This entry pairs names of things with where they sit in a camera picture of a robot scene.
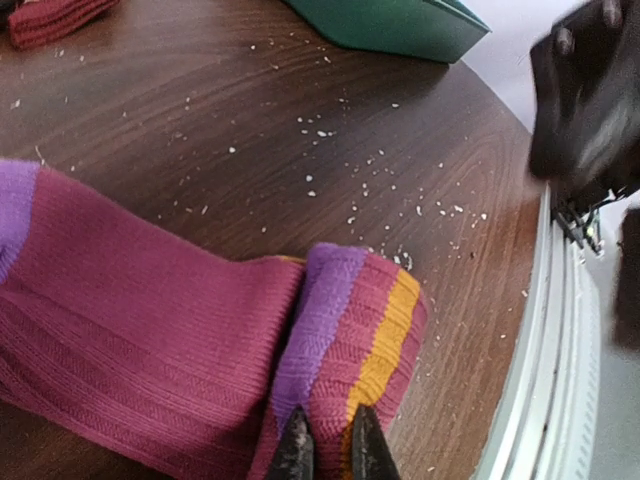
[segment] sock cuff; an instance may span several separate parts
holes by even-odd
[[[29,235],[39,169],[34,162],[0,160],[0,285]]]

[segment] dark wood surface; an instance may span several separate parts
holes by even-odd
[[[44,160],[230,258],[333,241],[411,263],[434,314],[390,443],[405,479],[472,474],[538,202],[528,134],[466,66],[340,50],[275,0],[132,0],[34,52],[2,39],[0,56],[0,155]],[[6,405],[0,472],[162,478]]]

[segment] green container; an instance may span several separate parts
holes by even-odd
[[[455,63],[489,33],[457,0],[284,0],[347,48]]]

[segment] rolled sock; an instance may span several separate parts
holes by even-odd
[[[312,249],[249,479],[264,478],[297,405],[311,423],[316,478],[351,478],[356,409],[373,405],[388,428],[409,386],[426,320],[418,282],[398,266],[358,248]]]
[[[120,0],[39,0],[9,16],[14,47],[25,50],[59,40],[78,30]]]
[[[0,161],[0,399],[173,477],[244,479],[303,270]]]

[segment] yellow stripe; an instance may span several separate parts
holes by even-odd
[[[278,255],[278,258],[286,260],[287,262],[299,263],[300,265],[304,265],[305,263],[307,263],[307,261],[303,258],[289,257],[287,255]]]
[[[363,362],[358,381],[347,398],[347,428],[342,442],[344,480],[353,478],[350,465],[353,417],[360,404],[374,405],[384,395],[391,375],[398,368],[402,345],[411,329],[413,310],[419,297],[420,284],[406,271],[399,270],[371,353]]]

